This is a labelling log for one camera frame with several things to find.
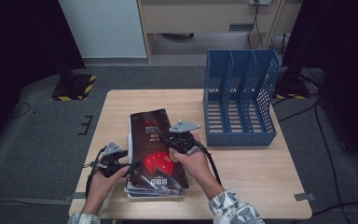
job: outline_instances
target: stack of books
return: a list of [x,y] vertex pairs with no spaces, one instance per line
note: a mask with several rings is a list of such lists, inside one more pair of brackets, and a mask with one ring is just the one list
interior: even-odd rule
[[129,199],[183,200],[183,189],[188,189],[185,169],[158,138],[159,133],[171,135],[165,109],[131,114],[130,126],[129,161],[141,166],[127,178]]

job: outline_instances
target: cable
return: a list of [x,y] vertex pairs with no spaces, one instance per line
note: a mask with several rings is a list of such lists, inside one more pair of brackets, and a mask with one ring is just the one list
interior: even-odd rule
[[22,203],[22,204],[39,204],[39,205],[70,205],[71,202],[49,199],[21,199],[21,198],[0,198],[2,203]]
[[17,119],[17,118],[20,118],[20,117],[22,117],[22,116],[24,116],[24,115],[28,114],[28,112],[30,112],[30,110],[31,110],[31,105],[30,105],[30,104],[28,104],[28,103],[26,103],[26,102],[18,102],[18,103],[17,103],[17,105],[18,105],[18,104],[25,104],[25,105],[28,105],[28,109],[27,109],[27,111],[25,111],[25,113],[23,113],[23,114],[21,114],[21,115],[15,116],[15,117],[11,117],[11,116],[9,116],[9,117],[7,118],[7,121],[8,121],[8,120],[10,120],[10,119]]
[[[345,211],[345,206],[352,206],[352,205],[358,205],[358,202],[351,202],[351,203],[343,203],[342,202],[342,199],[341,199],[341,194],[340,194],[340,191],[339,191],[339,187],[338,187],[338,182],[337,182],[337,173],[336,173],[336,169],[335,169],[335,166],[334,166],[334,163],[333,163],[333,159],[332,159],[332,156],[331,156],[331,153],[330,153],[330,148],[328,147],[327,145],[327,141],[325,139],[325,135],[324,135],[324,131],[323,131],[323,128],[322,128],[322,125],[321,125],[321,122],[319,120],[319,116],[318,116],[318,111],[317,111],[317,104],[314,105],[314,113],[315,113],[315,118],[316,118],[316,121],[318,123],[318,127],[319,127],[319,131],[321,132],[321,135],[322,135],[322,138],[324,140],[324,147],[327,151],[327,155],[328,155],[328,158],[330,160],[330,165],[331,165],[331,168],[332,168],[332,172],[333,172],[333,177],[334,177],[334,183],[335,183],[335,189],[336,189],[336,194],[337,194],[337,198],[338,198],[338,204],[336,205],[333,205],[331,207],[328,207],[328,208],[325,208],[324,210],[322,211],[319,211],[319,212],[316,212],[316,213],[313,213],[312,216],[315,217],[315,216],[319,216],[320,214],[323,214],[323,213],[326,213],[332,209],[335,209],[335,208],[340,208],[341,212],[342,212],[342,215],[344,216],[345,220],[347,221],[347,223],[351,224],[351,221],[349,220],[348,216],[347,216],[347,213]],[[294,222],[292,222],[292,224],[295,224],[295,223],[298,223],[300,220],[296,220]]]
[[103,153],[103,151],[106,149],[106,147],[101,148],[101,150],[98,152],[97,157],[95,158],[95,161],[92,161],[90,164],[85,164],[83,167],[92,167],[91,172],[89,172],[89,177],[87,177],[87,183],[86,183],[86,199],[87,196],[89,195],[89,190],[90,190],[90,185],[91,185],[91,180],[94,177],[95,173],[97,173],[99,171],[95,170],[96,164],[98,163],[98,159],[101,156],[101,153]]
[[322,75],[322,79],[319,79],[319,78],[317,78],[317,77],[312,73],[312,71],[310,70],[310,68],[307,68],[307,70],[308,70],[308,72],[310,73],[310,75],[311,75],[319,84],[324,83],[325,71],[324,71],[324,73],[323,73],[323,75]]
[[300,71],[300,76],[299,76],[299,77],[301,77],[301,78],[303,78],[304,80],[306,80],[307,82],[309,82],[309,83],[313,86],[313,88],[316,89],[316,91],[318,91],[319,88],[321,87],[321,83],[320,83],[320,82],[315,81],[315,80],[313,80],[313,79],[310,78],[310,77],[307,77],[303,71]]
[[197,147],[201,148],[202,151],[206,154],[206,157],[208,158],[208,161],[209,161],[209,163],[210,163],[211,166],[212,166],[213,173],[214,173],[214,178],[216,178],[217,183],[219,183],[220,185],[222,185],[222,182],[220,181],[219,173],[217,173],[216,165],[214,164],[214,161],[213,161],[213,159],[212,159],[211,153],[208,152],[208,150],[206,149],[206,147],[205,147],[201,142],[195,141],[195,145],[196,145]]
[[[276,48],[275,48],[274,37],[275,37],[275,36],[279,36],[279,35],[283,36],[283,38],[282,38],[282,46],[281,46],[280,49],[276,49]],[[283,57],[284,57],[284,55],[283,55],[283,54],[284,54],[284,51],[286,50],[286,38],[287,38],[287,39],[290,38],[290,35],[287,35],[286,33],[283,33],[283,34],[276,34],[276,35],[273,35],[273,36],[271,37],[272,49],[275,50],[275,52],[276,52],[277,54],[280,53],[280,54],[282,55],[282,59],[283,59]]]
[[319,98],[312,106],[310,106],[310,107],[308,107],[308,108],[305,108],[305,109],[303,109],[303,110],[301,110],[301,111],[298,111],[298,112],[296,112],[296,113],[293,114],[293,115],[287,116],[287,117],[284,118],[284,119],[279,119],[278,122],[285,121],[285,120],[290,119],[290,118],[292,118],[292,117],[294,117],[294,116],[297,116],[297,115],[300,115],[300,114],[303,114],[303,113],[305,113],[305,112],[307,112],[307,111],[312,110],[312,108],[313,108],[314,106],[316,106],[321,100],[322,100],[322,99]]
[[284,98],[284,99],[281,99],[280,101],[275,102],[275,103],[272,104],[272,105],[280,104],[281,102],[283,102],[283,101],[285,101],[285,100],[287,100],[287,99],[294,99],[296,96],[301,96],[301,95],[298,95],[298,94],[292,95],[292,96],[291,96],[292,98]]
[[[338,203],[339,203],[339,204],[342,204],[342,201],[341,201],[341,193],[339,192],[339,187],[338,187],[336,168],[335,168],[334,163],[333,163],[333,158],[332,158],[332,156],[331,156],[330,148],[328,147],[326,138],[325,138],[325,136],[324,136],[324,130],[322,129],[322,125],[321,125],[321,122],[320,122],[320,120],[319,120],[318,110],[317,110],[317,104],[314,105],[314,112],[315,112],[316,121],[318,122],[319,131],[321,132],[322,138],[323,138],[323,140],[324,140],[324,147],[325,147],[325,149],[326,149],[326,152],[327,152],[327,155],[328,155],[328,159],[330,160],[330,165],[331,165],[331,169],[332,169],[333,177],[334,177],[334,184],[335,184],[335,187],[336,187],[336,194],[337,194],[337,198],[338,198]],[[348,216],[347,216],[347,213],[345,212],[344,206],[341,205],[341,206],[340,206],[340,209],[341,209],[342,215],[345,217],[345,220],[346,220],[348,223],[351,223],[350,220],[349,220],[349,218],[348,218]]]
[[298,63],[301,60],[300,58],[303,54],[304,48],[307,46],[308,41],[309,41],[311,35],[313,34],[313,31],[316,29],[317,25],[322,20],[322,17],[327,12],[327,9],[330,8],[330,6],[332,5],[333,2],[334,2],[334,0],[330,0],[328,3],[325,4],[323,11],[320,13],[316,22],[313,23],[311,29],[309,31],[307,31],[307,35],[303,38],[303,41],[300,43],[296,52],[293,54],[292,58],[290,59],[290,61],[287,64],[293,65],[295,63]]
[[251,32],[252,32],[254,26],[255,26],[255,29],[257,30],[258,37],[259,37],[259,39],[260,39],[261,47],[263,48],[263,40],[262,40],[262,38],[261,38],[260,31],[258,30],[258,23],[257,23],[258,6],[259,6],[258,0],[255,0],[255,17],[254,17],[254,21],[253,21],[253,24],[252,24],[252,29],[249,31],[249,33],[248,33],[248,35],[247,35],[248,44],[249,44],[249,48],[250,48],[250,49],[253,49],[253,48],[252,48],[252,45],[251,45],[250,35],[251,35]]

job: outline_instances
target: sleeve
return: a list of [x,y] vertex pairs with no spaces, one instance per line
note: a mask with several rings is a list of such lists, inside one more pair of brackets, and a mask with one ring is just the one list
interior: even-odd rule
[[213,223],[264,224],[255,208],[241,202],[235,192],[227,189],[209,201],[209,208],[214,214]]
[[92,214],[74,213],[69,217],[68,224],[101,224],[101,220]]

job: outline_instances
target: human hand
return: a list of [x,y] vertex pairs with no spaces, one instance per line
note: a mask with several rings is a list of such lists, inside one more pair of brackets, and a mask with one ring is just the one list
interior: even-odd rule
[[[193,136],[196,141],[200,142],[200,136],[197,133],[193,133]],[[179,153],[173,148],[170,148],[170,153],[172,159],[181,162],[187,172],[194,178],[198,179],[200,176],[212,174],[206,155],[200,148],[197,148],[189,155]]]
[[[193,133],[193,136],[196,141],[200,142],[198,134]],[[173,148],[170,148],[170,153],[172,159],[181,162],[187,172],[196,179],[209,200],[224,191],[223,187],[212,175],[205,152],[200,148],[197,148],[189,155],[179,153]]]
[[98,216],[110,190],[129,169],[130,166],[123,167],[109,178],[104,177],[101,171],[96,171],[89,185],[89,195],[81,212]]

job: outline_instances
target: file organizer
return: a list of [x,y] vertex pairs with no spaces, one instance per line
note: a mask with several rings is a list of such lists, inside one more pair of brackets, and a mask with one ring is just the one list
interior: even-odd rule
[[268,146],[280,62],[272,49],[209,50],[203,95],[207,146]]

